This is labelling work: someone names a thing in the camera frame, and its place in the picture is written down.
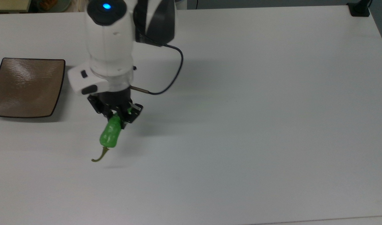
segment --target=table surface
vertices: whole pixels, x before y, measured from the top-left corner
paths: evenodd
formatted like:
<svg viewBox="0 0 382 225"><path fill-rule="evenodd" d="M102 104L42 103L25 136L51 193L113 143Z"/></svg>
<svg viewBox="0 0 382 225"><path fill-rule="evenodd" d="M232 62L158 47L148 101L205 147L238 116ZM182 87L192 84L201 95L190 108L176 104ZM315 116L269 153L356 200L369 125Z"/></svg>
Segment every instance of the table surface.
<svg viewBox="0 0 382 225"><path fill-rule="evenodd" d="M4 12L27 12L31 0L0 0L0 13Z"/></svg>
<svg viewBox="0 0 382 225"><path fill-rule="evenodd" d="M382 39L347 6L178 11L185 64L98 163L106 124L65 80L0 118L0 224L240 225L382 216ZM135 44L134 85L179 63ZM3 57L87 59L82 13L0 15Z"/></svg>
<svg viewBox="0 0 382 225"><path fill-rule="evenodd" d="M276 225L382 225L382 217L286 222L276 223Z"/></svg>

